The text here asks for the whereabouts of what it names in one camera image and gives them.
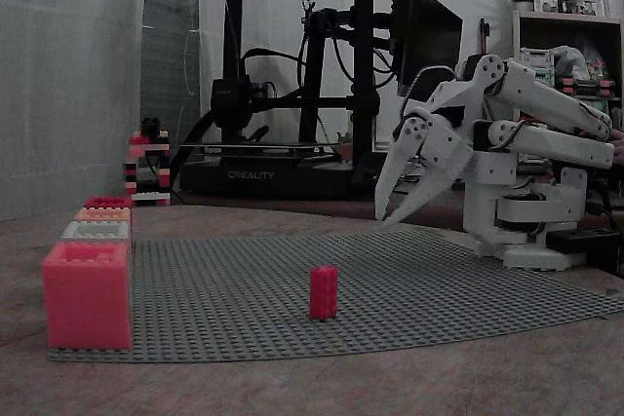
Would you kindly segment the person's right hand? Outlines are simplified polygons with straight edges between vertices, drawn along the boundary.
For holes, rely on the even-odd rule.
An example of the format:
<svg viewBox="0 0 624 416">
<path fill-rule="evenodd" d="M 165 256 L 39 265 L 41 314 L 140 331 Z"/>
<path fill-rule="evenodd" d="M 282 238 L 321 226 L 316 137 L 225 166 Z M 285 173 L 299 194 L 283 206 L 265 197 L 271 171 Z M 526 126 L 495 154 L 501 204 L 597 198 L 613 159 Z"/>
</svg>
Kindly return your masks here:
<svg viewBox="0 0 624 416">
<path fill-rule="evenodd" d="M 615 165 L 624 165 L 624 132 L 613 129 L 610 133 L 610 143 L 614 147 L 613 163 Z"/>
</svg>

